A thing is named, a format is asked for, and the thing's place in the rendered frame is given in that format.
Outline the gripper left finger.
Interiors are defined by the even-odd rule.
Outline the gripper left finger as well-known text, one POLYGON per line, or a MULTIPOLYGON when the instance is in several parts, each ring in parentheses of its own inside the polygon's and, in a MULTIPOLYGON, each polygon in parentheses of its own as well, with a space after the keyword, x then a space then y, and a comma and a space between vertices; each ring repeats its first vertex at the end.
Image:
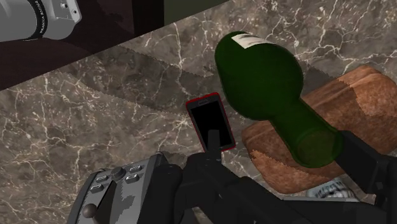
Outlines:
POLYGON ((181 205, 199 207, 214 224, 281 224, 280 200, 253 179, 238 177, 221 163, 218 130, 209 130, 208 151, 188 158, 181 205))

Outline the white patterned flat object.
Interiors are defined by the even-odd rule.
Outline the white patterned flat object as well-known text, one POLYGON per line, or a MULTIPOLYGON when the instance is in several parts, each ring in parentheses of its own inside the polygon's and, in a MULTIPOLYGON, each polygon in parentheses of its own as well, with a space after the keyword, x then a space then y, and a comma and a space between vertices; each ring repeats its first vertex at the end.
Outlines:
POLYGON ((355 193, 340 178, 335 178, 306 191, 307 197, 357 199, 355 193))

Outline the dark green glass bottle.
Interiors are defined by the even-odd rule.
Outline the dark green glass bottle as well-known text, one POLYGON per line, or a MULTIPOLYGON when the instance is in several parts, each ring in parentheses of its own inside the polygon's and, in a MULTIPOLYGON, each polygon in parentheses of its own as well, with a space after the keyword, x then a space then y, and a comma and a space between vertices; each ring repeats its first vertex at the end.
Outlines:
POLYGON ((301 98, 302 68, 289 50, 233 31, 221 38, 214 58, 231 107, 246 118, 268 120, 297 163, 323 167, 340 154, 341 134, 301 98))

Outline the red smartphone with black screen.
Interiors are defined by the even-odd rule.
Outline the red smartphone with black screen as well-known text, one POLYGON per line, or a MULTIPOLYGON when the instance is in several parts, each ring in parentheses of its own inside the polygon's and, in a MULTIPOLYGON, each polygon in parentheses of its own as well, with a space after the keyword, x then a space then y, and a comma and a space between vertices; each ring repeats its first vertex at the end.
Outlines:
POLYGON ((213 92, 186 102, 186 109, 192 120, 200 143, 205 151, 209 151, 208 132, 219 130, 219 151, 226 151, 236 146, 230 124, 219 93, 213 92))

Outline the grey remote control with buttons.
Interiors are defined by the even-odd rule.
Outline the grey remote control with buttons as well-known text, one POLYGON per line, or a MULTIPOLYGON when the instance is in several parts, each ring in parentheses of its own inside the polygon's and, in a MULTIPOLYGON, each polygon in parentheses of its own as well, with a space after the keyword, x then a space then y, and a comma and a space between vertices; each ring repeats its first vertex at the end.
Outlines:
POLYGON ((157 152, 145 160, 89 175, 67 224, 182 224, 174 210, 183 170, 157 152))

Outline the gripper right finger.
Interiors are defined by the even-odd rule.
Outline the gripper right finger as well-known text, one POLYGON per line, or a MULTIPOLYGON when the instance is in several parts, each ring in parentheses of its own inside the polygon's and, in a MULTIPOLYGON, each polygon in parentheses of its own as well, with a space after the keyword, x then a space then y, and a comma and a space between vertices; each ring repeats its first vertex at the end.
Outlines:
POLYGON ((377 207, 397 215, 397 157, 379 153, 350 131, 340 133, 343 147, 336 163, 363 192, 377 196, 377 207))

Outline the brown bread loaf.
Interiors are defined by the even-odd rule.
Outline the brown bread loaf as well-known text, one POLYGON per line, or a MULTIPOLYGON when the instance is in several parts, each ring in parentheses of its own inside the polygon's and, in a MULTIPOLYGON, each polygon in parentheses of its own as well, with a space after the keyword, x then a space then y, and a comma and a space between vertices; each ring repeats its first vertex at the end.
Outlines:
MULTIPOLYGON (((330 125, 350 130, 382 154, 397 148, 397 84, 370 66, 359 66, 303 97, 330 125)), ((308 169, 296 163, 268 121, 242 131, 242 142, 264 180, 279 193, 297 193, 342 175, 332 162, 308 169)))

